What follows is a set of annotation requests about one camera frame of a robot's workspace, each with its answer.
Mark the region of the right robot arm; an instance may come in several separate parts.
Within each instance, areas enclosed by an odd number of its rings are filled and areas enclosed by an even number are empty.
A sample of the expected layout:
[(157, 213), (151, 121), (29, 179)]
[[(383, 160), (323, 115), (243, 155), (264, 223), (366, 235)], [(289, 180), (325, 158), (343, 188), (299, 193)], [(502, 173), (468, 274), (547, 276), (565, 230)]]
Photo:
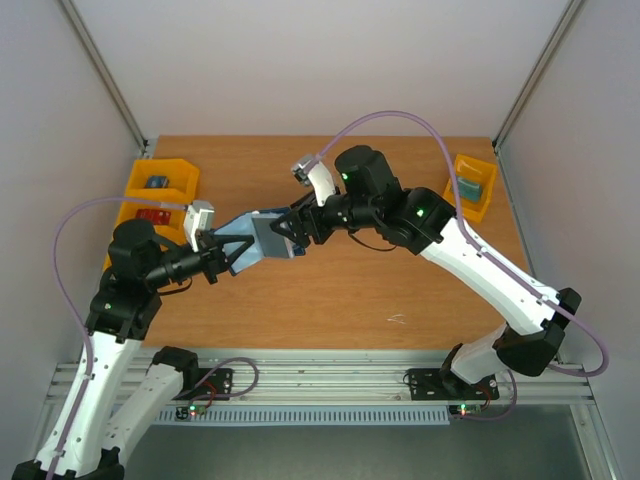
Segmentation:
[(296, 180), (312, 190), (271, 223), (273, 232), (306, 248), (325, 243), (337, 230), (354, 234), (372, 228), (392, 246), (447, 270), (487, 301), (505, 323), (450, 351), (439, 370), (450, 397), (467, 394), (505, 369), (529, 377), (544, 372), (580, 305), (576, 291), (556, 291), (520, 270), (459, 221), (455, 208), (436, 192), (402, 187), (381, 152), (358, 145), (341, 153), (335, 167), (342, 188), (313, 155), (292, 167)]

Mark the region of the blue card holder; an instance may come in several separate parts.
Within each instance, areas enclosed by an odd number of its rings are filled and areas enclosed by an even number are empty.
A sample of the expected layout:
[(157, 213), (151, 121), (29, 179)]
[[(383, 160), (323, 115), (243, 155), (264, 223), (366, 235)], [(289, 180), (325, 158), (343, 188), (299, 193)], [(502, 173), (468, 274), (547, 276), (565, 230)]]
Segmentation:
[(232, 275), (239, 275), (242, 271), (266, 258), (293, 259), (306, 254), (303, 247), (274, 232), (270, 227), (273, 220), (289, 211), (288, 207), (281, 207), (245, 212), (212, 231), (215, 236), (251, 235), (254, 238), (254, 243), (231, 264), (230, 273)]

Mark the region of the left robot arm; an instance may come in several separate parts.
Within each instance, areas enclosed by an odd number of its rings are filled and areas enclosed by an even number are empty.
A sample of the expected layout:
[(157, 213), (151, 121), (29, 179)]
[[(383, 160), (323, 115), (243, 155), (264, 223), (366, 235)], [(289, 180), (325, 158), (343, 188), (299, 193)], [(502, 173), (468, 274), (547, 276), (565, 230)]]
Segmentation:
[(162, 288), (196, 275), (215, 283), (254, 243), (251, 235), (199, 231), (177, 245), (147, 220), (121, 223), (108, 248), (111, 266), (82, 322), (84, 349), (64, 406), (35, 459), (16, 466), (15, 479), (121, 479), (159, 411), (201, 386), (196, 353), (177, 347), (157, 352), (141, 384), (114, 406), (129, 365), (159, 311)]

